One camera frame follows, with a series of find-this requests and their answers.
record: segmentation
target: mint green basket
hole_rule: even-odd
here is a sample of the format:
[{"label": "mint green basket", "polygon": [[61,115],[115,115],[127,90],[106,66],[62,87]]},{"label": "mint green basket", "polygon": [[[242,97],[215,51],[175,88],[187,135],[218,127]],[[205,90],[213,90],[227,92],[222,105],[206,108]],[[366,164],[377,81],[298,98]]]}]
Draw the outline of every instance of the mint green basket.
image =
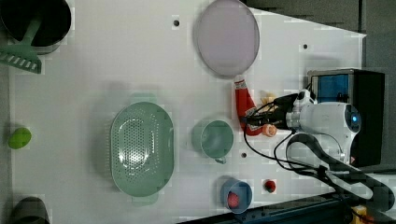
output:
[{"label": "mint green basket", "polygon": [[111,173],[133,202],[157,201],[158,191],[174,170],[174,129],[152,94],[139,93],[114,119],[111,128]]}]

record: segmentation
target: white table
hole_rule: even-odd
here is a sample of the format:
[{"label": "white table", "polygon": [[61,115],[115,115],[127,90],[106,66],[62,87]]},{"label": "white table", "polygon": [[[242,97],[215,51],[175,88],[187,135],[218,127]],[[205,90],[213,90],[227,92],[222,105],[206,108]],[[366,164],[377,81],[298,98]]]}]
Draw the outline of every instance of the white table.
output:
[{"label": "white table", "polygon": [[[193,26],[209,4],[189,1],[76,1],[66,43],[41,57],[45,75],[10,68],[11,122],[31,128],[28,148],[12,153],[15,200],[42,198],[51,223],[175,223],[228,213],[219,204],[227,175],[253,188],[250,207],[332,191],[319,181],[282,170],[247,149],[236,119],[233,82],[214,75],[193,45]],[[360,68],[363,35],[252,9],[260,52],[246,71],[256,103],[263,91],[296,92],[311,69]],[[173,20],[180,26],[174,27]],[[132,206],[109,167],[109,129],[134,92],[150,91],[175,126],[175,171],[158,202]],[[232,120],[233,150],[225,165],[192,149],[199,119]],[[272,155],[288,132],[249,138]],[[262,190],[274,179],[276,192]]]}]

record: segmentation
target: black container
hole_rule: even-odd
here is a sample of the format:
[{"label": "black container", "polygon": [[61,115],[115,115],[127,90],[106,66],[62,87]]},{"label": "black container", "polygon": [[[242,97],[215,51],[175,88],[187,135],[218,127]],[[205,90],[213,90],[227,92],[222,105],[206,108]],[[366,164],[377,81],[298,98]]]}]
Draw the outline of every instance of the black container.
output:
[{"label": "black container", "polygon": [[53,52],[68,33],[72,22],[70,7],[64,0],[1,1],[1,20],[16,42],[23,39],[36,14],[41,15],[42,22],[32,46],[39,54]]}]

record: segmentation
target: small red object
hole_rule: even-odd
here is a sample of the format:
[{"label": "small red object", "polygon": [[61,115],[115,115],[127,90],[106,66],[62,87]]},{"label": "small red object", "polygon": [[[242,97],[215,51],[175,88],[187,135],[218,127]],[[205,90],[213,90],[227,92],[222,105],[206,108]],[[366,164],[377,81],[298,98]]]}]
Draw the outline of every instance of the small red object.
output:
[{"label": "small red object", "polygon": [[276,184],[275,184],[274,181],[268,180],[268,181],[265,182],[264,187],[265,187],[266,190],[268,190],[268,192],[272,193],[276,189]]},{"label": "small red object", "polygon": [[230,192],[228,194],[228,200],[227,201],[228,201],[228,206],[230,208],[235,208],[239,204],[239,197],[235,193]]}]

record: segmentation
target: mint green mug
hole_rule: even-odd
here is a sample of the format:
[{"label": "mint green mug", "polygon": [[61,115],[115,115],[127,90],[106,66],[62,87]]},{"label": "mint green mug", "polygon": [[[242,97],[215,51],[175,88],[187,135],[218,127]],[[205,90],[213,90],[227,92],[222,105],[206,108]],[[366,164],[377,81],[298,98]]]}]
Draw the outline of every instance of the mint green mug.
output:
[{"label": "mint green mug", "polygon": [[233,129],[223,120],[201,120],[192,129],[192,145],[216,162],[226,163],[225,156],[233,147]]}]

